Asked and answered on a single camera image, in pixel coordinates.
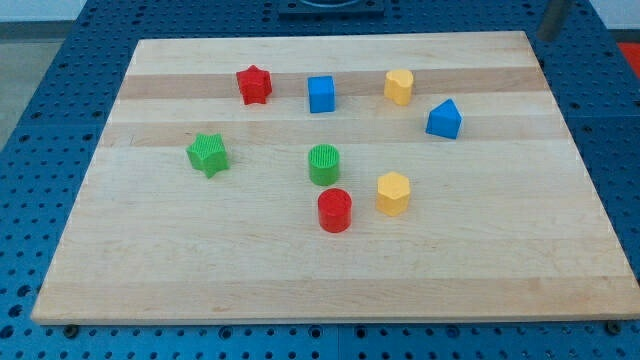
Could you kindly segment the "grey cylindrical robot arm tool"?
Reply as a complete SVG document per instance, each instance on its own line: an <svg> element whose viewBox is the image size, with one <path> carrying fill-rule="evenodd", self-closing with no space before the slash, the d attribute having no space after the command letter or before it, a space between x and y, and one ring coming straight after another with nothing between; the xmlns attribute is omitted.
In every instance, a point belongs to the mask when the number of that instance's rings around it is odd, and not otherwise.
<svg viewBox="0 0 640 360"><path fill-rule="evenodd" d="M553 42L559 36L573 5L572 0L548 0L536 31L536 37Z"/></svg>

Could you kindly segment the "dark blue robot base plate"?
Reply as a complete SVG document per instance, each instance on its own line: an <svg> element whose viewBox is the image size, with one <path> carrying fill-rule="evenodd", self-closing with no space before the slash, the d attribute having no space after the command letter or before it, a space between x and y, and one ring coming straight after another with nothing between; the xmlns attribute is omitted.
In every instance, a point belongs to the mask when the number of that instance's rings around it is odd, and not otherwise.
<svg viewBox="0 0 640 360"><path fill-rule="evenodd" d="M278 15L281 18L381 15L384 11L384 0L281 0L278 2Z"/></svg>

